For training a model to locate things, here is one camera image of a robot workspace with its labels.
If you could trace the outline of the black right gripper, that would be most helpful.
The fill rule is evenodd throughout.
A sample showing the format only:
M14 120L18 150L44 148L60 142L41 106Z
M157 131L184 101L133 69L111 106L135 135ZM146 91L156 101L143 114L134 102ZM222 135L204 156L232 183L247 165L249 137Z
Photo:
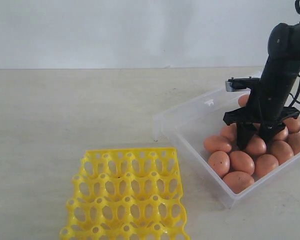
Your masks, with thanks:
M297 108L285 106L299 72L300 60L268 58L258 84L250 90L246 106L224 114L227 125L236 123L236 145L240 150L246 149L257 131L267 144L285 129L282 121L300 115ZM259 130L253 123L260 123Z

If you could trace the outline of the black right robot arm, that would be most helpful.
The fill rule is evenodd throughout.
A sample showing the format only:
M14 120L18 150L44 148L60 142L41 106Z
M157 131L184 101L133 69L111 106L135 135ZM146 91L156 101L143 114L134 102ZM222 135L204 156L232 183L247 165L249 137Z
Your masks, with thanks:
M286 101L300 78L300 23L278 24L270 33L268 58L259 78L230 78L225 82L227 92L250 89L245 106L228 111L223 121L236 124L236 145L244 150L251 138L259 136L268 143L286 125L284 120L297 119L300 111Z

